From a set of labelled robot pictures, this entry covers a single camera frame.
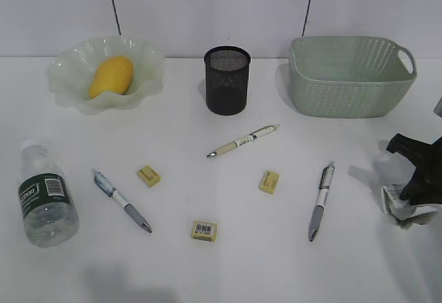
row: bowl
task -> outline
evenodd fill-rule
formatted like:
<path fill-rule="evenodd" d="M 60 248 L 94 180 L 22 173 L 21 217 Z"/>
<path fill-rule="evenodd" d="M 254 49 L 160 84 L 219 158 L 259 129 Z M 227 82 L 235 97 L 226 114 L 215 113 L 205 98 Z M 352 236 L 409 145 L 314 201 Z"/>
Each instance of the bowl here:
<path fill-rule="evenodd" d="M 91 99 L 88 94 L 97 67 L 106 59 L 125 56 L 133 63 L 132 84 L 124 95 L 106 91 Z M 91 108 L 133 108 L 162 89 L 162 63 L 149 42 L 134 37 L 97 37 L 61 53 L 47 71 L 49 90 Z"/>

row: barcode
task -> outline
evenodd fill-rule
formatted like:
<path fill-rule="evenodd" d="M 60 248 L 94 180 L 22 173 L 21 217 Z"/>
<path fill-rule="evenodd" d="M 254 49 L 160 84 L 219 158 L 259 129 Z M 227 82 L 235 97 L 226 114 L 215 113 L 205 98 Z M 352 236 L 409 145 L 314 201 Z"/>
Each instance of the barcode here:
<path fill-rule="evenodd" d="M 211 235 L 212 234 L 212 226 L 198 224 L 198 225 L 196 225 L 195 233 Z"/>
<path fill-rule="evenodd" d="M 48 196 L 64 196 L 63 186 L 58 179 L 45 179 L 44 183 L 48 190 Z"/>

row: plastic bottle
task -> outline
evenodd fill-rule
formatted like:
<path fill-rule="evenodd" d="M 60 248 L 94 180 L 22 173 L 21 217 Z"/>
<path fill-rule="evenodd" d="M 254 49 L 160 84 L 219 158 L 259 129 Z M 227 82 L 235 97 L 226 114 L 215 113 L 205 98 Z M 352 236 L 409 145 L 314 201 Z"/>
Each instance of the plastic bottle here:
<path fill-rule="evenodd" d="M 69 240 L 78 230 L 78 215 L 64 174 L 46 148 L 25 142 L 21 179 L 19 199 L 29 241 L 47 248 Z"/>

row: basket handle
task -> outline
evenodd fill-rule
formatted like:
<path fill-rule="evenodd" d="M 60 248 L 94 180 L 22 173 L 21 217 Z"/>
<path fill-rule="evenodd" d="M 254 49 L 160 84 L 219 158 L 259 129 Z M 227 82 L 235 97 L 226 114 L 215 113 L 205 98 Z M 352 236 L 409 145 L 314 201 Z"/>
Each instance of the basket handle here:
<path fill-rule="evenodd" d="M 398 54 L 399 54 L 399 51 L 404 52 L 408 56 L 408 59 L 412 62 L 412 67 L 413 67 L 413 71 L 410 74 L 415 75 L 416 74 L 416 62 L 414 61 L 412 53 L 410 52 L 410 50 L 408 50 L 407 48 L 404 48 L 403 46 L 398 46 Z"/>

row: yellow mango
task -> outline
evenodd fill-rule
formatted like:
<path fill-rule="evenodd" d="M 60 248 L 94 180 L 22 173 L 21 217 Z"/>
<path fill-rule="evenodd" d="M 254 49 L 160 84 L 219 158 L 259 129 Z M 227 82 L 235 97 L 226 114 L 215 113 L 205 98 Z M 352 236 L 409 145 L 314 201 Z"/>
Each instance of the yellow mango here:
<path fill-rule="evenodd" d="M 98 66 L 89 96 L 96 98 L 105 91 L 123 95 L 131 86 L 132 78 L 132 61 L 123 56 L 109 58 Z"/>

